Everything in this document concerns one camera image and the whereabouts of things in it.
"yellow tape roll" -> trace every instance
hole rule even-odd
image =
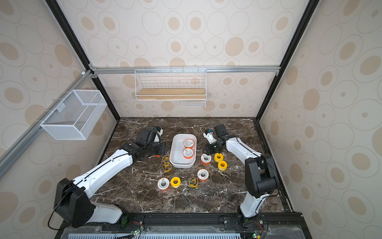
[[[171,179],[171,186],[172,186],[173,188],[177,188],[177,187],[179,187],[179,186],[180,186],[180,178],[179,178],[179,177],[173,177],[173,178]]]
[[[171,169],[172,169],[172,165],[170,164],[170,163],[165,163],[165,164],[163,164],[163,170],[165,171],[165,172],[170,172],[171,171]]]
[[[195,188],[195,187],[198,186],[198,184],[199,184],[199,180],[198,180],[197,178],[195,178],[195,177],[192,177],[192,178],[190,178],[190,180],[188,181],[188,184],[190,185],[190,187]]]
[[[224,170],[226,170],[227,169],[227,166],[228,166],[228,164],[227,164],[227,162],[226,161],[220,161],[218,164],[217,164],[217,167],[219,168],[219,170],[221,170],[221,171],[224,171]]]
[[[215,156],[214,156],[214,159],[215,159],[216,162],[222,161],[223,158],[224,158],[224,156],[221,153],[216,153]]]
[[[163,163],[169,163],[169,162],[170,162],[170,156],[169,156],[169,155],[165,155],[165,156],[163,156],[163,158],[162,158],[162,162],[163,162]]]

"marble tabletop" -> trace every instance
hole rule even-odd
[[[232,153],[223,152],[228,163],[225,171],[217,168],[212,159],[210,165],[201,163],[200,157],[207,140],[203,137],[206,128],[213,129],[225,124],[237,133],[252,149],[263,152],[261,141],[251,118],[121,118],[106,150],[104,159],[112,155],[127,140],[135,141],[140,129],[160,126],[162,139],[170,148],[173,137],[178,133],[193,134],[197,138],[196,162],[189,169],[174,168],[170,172],[162,169],[162,158],[154,156],[140,159],[120,171],[105,183],[91,200],[106,204],[118,204],[132,213],[235,213],[246,195],[244,164]],[[197,177],[200,169],[209,172],[205,182],[191,188],[188,180]],[[166,177],[179,177],[179,188],[170,187],[166,192],[157,188],[157,181]],[[267,198],[260,208],[262,212],[284,212],[279,196]]]

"aluminum rail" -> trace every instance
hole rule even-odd
[[[80,88],[87,80],[93,76],[91,70],[87,70],[84,75],[80,75],[69,88],[63,92],[58,100],[45,111],[45,113],[37,119],[32,126],[8,149],[8,151],[0,157],[0,179],[8,172],[12,165],[21,157],[21,155],[28,149],[28,147],[35,141],[35,139],[43,132],[43,128],[40,126],[41,120],[44,120],[50,111],[55,109],[61,102],[60,99],[64,98],[68,92],[73,89]]]
[[[241,66],[200,66],[200,67],[94,67],[89,64],[94,74],[134,74],[135,70],[160,71],[161,73],[176,73],[179,71],[207,70],[207,73],[235,72],[278,72],[278,65],[241,65]]]

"white wire basket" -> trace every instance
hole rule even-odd
[[[107,103],[98,90],[72,90],[40,126],[56,140],[86,140]]]
[[[139,101],[177,101],[183,106],[205,106],[207,70],[199,67],[135,70],[135,97]]]

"beige wall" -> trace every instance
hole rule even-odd
[[[0,157],[82,69],[45,5],[1,1]]]
[[[306,2],[68,0],[60,4],[94,66],[157,67],[278,65]],[[137,101],[131,76],[102,75],[101,80],[121,116],[240,117],[257,114],[269,88],[265,81],[274,73],[258,76],[209,74],[205,108],[182,107],[181,101]],[[242,78],[248,81],[240,85]]]
[[[261,125],[314,239],[382,235],[382,1],[318,7]]]
[[[94,66],[275,65],[307,0],[59,1]]]
[[[81,88],[96,89],[90,80]],[[47,222],[57,183],[98,163],[115,124],[106,108],[87,140],[57,141],[43,131],[0,180],[0,238],[54,238],[57,231],[49,229]],[[55,213],[50,226],[59,228],[61,223]]]
[[[45,5],[0,1],[0,156],[82,69]],[[89,80],[82,89],[96,88]],[[47,219],[57,183],[98,162],[115,123],[107,108],[88,140],[56,141],[41,133],[0,180],[0,238],[54,238]],[[51,226],[61,222],[55,214]]]
[[[134,75],[99,75],[121,117],[254,117],[274,77],[274,72],[208,74],[206,107],[182,107],[182,101],[137,101]]]

